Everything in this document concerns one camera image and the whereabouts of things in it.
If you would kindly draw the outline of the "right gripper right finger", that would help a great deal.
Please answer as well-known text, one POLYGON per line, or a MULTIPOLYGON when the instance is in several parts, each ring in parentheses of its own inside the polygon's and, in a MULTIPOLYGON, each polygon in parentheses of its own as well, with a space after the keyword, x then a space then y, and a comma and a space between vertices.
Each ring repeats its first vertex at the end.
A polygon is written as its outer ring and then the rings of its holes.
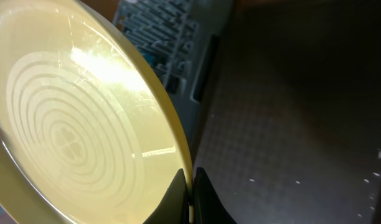
POLYGON ((226 211, 206 171, 198 167, 194 178, 194 223, 236 224, 226 211))

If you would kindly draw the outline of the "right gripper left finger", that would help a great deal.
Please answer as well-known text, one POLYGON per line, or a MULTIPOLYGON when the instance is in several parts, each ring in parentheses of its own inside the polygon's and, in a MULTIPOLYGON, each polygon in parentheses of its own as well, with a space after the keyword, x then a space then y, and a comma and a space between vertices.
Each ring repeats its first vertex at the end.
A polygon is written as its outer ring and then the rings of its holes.
POLYGON ((161 202, 144 224, 189 224, 189 194, 183 169, 177 171, 161 202))

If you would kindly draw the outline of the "yellow plate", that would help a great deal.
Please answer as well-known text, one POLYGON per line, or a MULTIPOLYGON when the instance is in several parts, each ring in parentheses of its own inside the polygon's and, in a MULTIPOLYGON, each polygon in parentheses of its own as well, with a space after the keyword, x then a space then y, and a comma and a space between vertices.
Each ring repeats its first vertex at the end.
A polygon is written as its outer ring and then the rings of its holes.
POLYGON ((80 1, 0 0, 0 205, 18 223, 144 223, 192 164, 134 45, 80 1))

